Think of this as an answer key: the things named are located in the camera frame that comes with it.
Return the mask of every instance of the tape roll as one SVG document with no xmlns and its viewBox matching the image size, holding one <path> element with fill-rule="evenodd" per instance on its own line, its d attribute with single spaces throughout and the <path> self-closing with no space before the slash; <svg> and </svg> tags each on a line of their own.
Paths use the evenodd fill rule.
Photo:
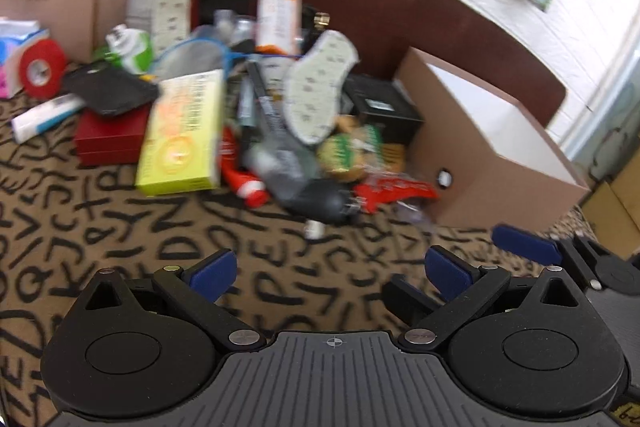
<svg viewBox="0 0 640 427">
<path fill-rule="evenodd" d="M 66 57 L 52 39 L 34 42 L 22 52 L 18 76 L 24 90 L 38 100 L 50 100 L 60 92 Z"/>
</svg>

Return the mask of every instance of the red and white tube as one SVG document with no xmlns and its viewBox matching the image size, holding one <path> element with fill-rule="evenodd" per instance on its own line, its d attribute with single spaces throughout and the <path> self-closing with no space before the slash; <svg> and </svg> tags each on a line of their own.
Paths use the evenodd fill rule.
<svg viewBox="0 0 640 427">
<path fill-rule="evenodd" d="M 269 200 L 264 183 L 251 172 L 240 172 L 236 169 L 236 155 L 238 154 L 238 143 L 229 127 L 225 127 L 222 132 L 222 143 L 220 144 L 220 171 L 229 188 L 244 200 L 249 208 L 257 208 L 264 205 Z"/>
</svg>

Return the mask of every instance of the blue gripper pad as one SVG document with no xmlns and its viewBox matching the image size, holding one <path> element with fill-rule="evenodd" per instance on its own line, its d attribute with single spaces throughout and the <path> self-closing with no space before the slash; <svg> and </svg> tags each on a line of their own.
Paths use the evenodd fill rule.
<svg viewBox="0 0 640 427">
<path fill-rule="evenodd" d="M 446 302 L 456 298 L 479 278 L 477 268 L 464 265 L 466 263 L 462 259 L 456 258 L 443 247 L 431 247 L 424 256 L 427 278 Z"/>
<path fill-rule="evenodd" d="M 494 245 L 536 263 L 562 264 L 562 256 L 553 241 L 510 225 L 496 225 L 491 234 Z"/>
<path fill-rule="evenodd" d="M 218 250 L 182 272 L 181 279 L 209 302 L 215 302 L 236 281 L 238 260 L 231 250 Z"/>
</svg>

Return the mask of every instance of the white and orange box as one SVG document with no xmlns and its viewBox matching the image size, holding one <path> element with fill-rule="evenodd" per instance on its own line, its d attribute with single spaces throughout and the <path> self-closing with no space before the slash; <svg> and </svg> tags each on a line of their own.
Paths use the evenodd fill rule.
<svg viewBox="0 0 640 427">
<path fill-rule="evenodd" d="M 299 55 L 302 0 L 258 0 L 256 49 L 274 55 Z"/>
</svg>

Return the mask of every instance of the white tube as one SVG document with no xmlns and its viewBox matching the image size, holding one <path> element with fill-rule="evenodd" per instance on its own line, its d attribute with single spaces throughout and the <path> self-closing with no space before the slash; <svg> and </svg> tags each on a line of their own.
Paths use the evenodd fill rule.
<svg viewBox="0 0 640 427">
<path fill-rule="evenodd" d="M 14 128 L 14 139 L 16 143 L 24 143 L 52 128 L 83 107 L 84 100 L 75 94 L 64 94 L 41 103 L 11 121 L 11 126 Z"/>
</svg>

